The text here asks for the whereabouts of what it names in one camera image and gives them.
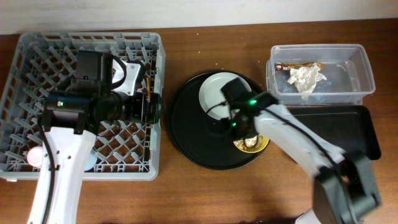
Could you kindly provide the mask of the small gold plate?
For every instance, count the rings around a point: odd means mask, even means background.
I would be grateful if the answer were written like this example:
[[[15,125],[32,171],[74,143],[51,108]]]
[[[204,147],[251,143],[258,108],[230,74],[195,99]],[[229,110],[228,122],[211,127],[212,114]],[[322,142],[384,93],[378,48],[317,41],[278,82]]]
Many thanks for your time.
[[[233,141],[233,144],[242,152],[254,154],[264,150],[269,144],[269,139],[263,135]]]

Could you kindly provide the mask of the brown snack wrapper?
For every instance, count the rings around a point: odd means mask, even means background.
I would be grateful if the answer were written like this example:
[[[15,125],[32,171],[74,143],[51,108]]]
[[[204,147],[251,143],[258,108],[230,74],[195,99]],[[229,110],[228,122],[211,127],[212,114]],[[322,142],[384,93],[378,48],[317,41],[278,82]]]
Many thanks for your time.
[[[291,70],[291,69],[300,69],[302,67],[319,67],[323,68],[324,64],[320,62],[312,62],[312,63],[277,63],[275,64],[276,71],[283,71],[283,70]]]

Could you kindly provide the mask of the white tissue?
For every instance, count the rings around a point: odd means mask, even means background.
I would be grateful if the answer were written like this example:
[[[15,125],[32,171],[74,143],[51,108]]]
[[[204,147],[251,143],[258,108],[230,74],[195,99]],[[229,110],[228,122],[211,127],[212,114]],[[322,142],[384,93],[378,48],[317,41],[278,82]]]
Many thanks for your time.
[[[314,91],[317,83],[327,80],[327,77],[320,73],[320,70],[321,68],[317,66],[291,69],[290,78],[287,82],[296,87],[303,100],[308,100],[309,94]]]

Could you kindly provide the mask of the blue plastic cup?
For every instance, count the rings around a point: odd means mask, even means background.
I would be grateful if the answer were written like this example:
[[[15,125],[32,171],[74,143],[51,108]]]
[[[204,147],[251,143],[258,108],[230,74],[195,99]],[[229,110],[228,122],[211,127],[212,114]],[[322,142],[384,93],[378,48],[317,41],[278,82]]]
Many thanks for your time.
[[[90,151],[90,154],[89,154],[89,157],[88,157],[88,161],[87,161],[87,163],[86,163],[86,166],[85,166],[84,171],[89,171],[89,170],[91,170],[92,168],[94,168],[94,166],[95,166],[95,164],[96,164],[96,161],[97,161],[96,152],[95,152],[94,149],[92,149],[92,150]]]

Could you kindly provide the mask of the pink plastic cup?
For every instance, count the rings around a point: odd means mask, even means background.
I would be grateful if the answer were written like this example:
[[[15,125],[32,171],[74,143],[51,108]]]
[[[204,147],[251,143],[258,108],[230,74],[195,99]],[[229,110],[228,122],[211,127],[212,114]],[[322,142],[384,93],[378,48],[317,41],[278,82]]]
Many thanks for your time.
[[[43,147],[36,146],[31,148],[27,153],[27,161],[28,163],[36,168],[41,168],[43,161]]]

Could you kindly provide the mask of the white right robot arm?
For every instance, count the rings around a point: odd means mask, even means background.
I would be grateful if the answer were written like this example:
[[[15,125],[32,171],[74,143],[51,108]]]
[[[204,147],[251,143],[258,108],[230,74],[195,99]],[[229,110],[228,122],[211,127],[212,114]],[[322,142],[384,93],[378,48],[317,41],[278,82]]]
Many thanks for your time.
[[[347,152],[306,127],[272,95],[249,91],[239,78],[221,88],[234,140],[263,135],[313,180],[312,207],[288,223],[360,223],[381,206],[373,168],[360,151]]]

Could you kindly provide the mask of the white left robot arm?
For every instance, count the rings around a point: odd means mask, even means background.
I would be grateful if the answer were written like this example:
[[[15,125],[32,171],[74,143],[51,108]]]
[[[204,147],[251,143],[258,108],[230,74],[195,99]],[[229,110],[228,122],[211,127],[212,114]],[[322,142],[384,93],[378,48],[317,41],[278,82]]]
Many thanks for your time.
[[[140,60],[78,51],[75,74],[49,93],[37,121],[43,146],[29,223],[76,222],[85,166],[102,122],[159,122],[161,95],[136,90],[146,72]]]

